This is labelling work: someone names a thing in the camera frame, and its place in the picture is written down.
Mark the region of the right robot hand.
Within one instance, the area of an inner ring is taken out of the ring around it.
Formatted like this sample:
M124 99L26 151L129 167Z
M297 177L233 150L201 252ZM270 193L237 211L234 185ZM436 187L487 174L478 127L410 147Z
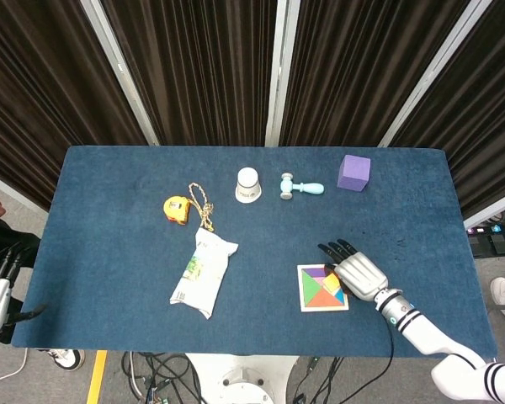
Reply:
M317 247L333 261L327 265L327 272L338 277L346 293L363 301L372 301L387 289L386 275L349 242L337 239L328 244L319 243Z

